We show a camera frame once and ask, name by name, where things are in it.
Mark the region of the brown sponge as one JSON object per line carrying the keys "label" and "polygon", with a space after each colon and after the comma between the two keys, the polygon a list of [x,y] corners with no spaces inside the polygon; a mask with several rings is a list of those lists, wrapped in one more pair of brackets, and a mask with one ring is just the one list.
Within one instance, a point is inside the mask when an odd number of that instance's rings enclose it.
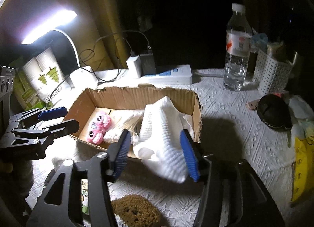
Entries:
{"label": "brown sponge", "polygon": [[158,226],[161,213],[141,195],[126,195],[111,202],[115,215],[127,226]]}

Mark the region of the open cardboard box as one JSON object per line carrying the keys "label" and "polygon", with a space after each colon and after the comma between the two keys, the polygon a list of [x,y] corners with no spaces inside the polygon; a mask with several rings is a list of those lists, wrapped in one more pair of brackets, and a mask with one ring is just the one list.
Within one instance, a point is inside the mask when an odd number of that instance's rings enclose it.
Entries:
{"label": "open cardboard box", "polygon": [[192,116],[194,141],[201,142],[202,113],[197,93],[187,89],[156,88],[156,87],[105,87],[103,89],[85,89],[68,108],[64,121],[75,119],[79,123],[77,132],[70,135],[73,139],[105,151],[109,144],[99,146],[85,140],[89,120],[97,110],[140,110],[153,104],[163,97],[169,97],[174,107],[181,113]]}

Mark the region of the green tissue package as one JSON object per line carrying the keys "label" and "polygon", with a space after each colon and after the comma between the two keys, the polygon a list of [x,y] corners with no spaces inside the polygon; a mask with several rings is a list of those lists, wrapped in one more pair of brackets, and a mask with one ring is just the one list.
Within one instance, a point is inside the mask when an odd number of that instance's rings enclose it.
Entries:
{"label": "green tissue package", "polygon": [[44,101],[40,99],[30,82],[28,81],[22,67],[26,64],[23,56],[12,61],[10,66],[15,69],[13,92],[24,110],[30,110],[34,108],[43,108],[46,106]]}

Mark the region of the yellow packet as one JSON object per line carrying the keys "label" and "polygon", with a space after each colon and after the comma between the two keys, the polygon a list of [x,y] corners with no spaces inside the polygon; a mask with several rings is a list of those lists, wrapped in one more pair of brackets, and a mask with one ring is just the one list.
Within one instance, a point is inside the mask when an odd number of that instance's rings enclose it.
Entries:
{"label": "yellow packet", "polygon": [[297,202],[311,190],[313,190],[313,136],[303,140],[296,137],[292,202]]}

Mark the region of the grey charger adapter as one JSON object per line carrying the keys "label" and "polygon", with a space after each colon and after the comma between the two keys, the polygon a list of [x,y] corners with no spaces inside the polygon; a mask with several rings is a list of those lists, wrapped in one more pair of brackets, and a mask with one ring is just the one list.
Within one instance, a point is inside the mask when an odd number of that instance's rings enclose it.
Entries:
{"label": "grey charger adapter", "polygon": [[149,50],[147,53],[140,54],[140,60],[143,75],[156,74],[156,65],[152,50]]}

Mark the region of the clear plastic water bottle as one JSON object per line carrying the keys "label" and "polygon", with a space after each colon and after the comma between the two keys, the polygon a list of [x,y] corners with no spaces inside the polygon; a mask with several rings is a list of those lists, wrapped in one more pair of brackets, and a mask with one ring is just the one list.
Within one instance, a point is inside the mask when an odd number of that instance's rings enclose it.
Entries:
{"label": "clear plastic water bottle", "polygon": [[240,91],[250,58],[252,29],[246,19],[244,5],[233,3],[232,11],[233,15],[226,29],[224,86],[231,91]]}

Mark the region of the yellow curtain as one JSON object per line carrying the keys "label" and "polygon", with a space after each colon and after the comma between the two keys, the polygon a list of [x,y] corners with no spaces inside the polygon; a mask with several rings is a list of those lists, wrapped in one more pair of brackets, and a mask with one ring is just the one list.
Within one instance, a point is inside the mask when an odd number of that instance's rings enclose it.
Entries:
{"label": "yellow curtain", "polygon": [[77,13],[64,31],[84,64],[99,70],[126,67],[128,52],[116,0],[1,0],[1,62],[30,55],[21,44],[25,35],[60,9]]}

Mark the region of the pink plush toy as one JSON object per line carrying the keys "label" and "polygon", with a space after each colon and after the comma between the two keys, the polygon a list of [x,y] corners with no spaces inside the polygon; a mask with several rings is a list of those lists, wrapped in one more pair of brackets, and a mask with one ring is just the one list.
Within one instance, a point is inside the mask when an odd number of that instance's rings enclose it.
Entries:
{"label": "pink plush toy", "polygon": [[105,134],[112,126],[112,118],[101,112],[91,120],[88,125],[86,141],[95,145],[100,145],[104,141]]}

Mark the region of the white desk lamp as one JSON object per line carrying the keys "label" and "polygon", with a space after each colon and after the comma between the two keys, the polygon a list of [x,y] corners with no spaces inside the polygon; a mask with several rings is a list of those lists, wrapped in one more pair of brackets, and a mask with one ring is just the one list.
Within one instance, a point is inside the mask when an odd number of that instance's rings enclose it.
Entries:
{"label": "white desk lamp", "polygon": [[48,15],[25,35],[21,44],[30,51],[29,60],[51,48],[71,88],[79,88],[78,70],[81,68],[77,48],[64,27],[77,19],[77,13],[60,9]]}

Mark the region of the white charger adapter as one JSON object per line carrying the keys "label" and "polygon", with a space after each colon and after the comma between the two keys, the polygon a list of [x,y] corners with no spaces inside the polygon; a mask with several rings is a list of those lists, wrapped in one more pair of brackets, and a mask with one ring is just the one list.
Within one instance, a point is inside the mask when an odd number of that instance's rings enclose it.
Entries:
{"label": "white charger adapter", "polygon": [[140,78],[142,75],[142,68],[141,68],[141,59],[140,56],[134,56],[134,57],[129,57],[126,60],[126,64],[128,67],[128,70],[130,74],[135,77],[135,78]]}

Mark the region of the white knitted cloth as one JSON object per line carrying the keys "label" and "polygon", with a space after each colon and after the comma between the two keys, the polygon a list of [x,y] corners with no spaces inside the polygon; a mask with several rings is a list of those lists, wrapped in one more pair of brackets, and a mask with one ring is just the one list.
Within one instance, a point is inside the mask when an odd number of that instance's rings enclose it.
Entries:
{"label": "white knitted cloth", "polygon": [[195,138],[192,116],[178,111],[169,97],[147,104],[133,152],[158,177],[183,183],[188,176],[180,144],[184,129]]}

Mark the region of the white textured tablecloth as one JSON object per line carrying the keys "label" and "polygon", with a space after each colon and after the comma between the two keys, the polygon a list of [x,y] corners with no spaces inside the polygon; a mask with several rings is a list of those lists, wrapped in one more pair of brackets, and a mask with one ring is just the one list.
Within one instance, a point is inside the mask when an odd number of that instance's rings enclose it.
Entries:
{"label": "white textured tablecloth", "polygon": [[[298,216],[290,206],[292,165],[295,153],[288,145],[287,132],[275,131],[264,124],[246,104],[260,97],[251,84],[241,91],[227,90],[221,70],[193,78],[190,85],[169,87],[128,87],[129,78],[122,75],[111,86],[83,94],[72,90],[58,106],[74,106],[89,117],[96,105],[113,102],[116,109],[142,109],[168,96],[175,107],[192,113],[202,148],[222,160],[246,159],[273,197],[286,226]],[[192,226],[199,206],[202,186],[192,180],[177,184],[154,175],[137,158],[127,161],[121,177],[109,184],[112,199],[141,195],[161,212],[162,226]]]}

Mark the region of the black round case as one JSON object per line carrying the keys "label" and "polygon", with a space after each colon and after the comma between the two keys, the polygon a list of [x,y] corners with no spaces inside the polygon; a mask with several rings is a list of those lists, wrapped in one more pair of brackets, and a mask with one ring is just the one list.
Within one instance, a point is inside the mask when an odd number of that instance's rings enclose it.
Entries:
{"label": "black round case", "polygon": [[274,94],[261,97],[256,108],[260,120],[275,130],[291,130],[292,121],[288,105]]}

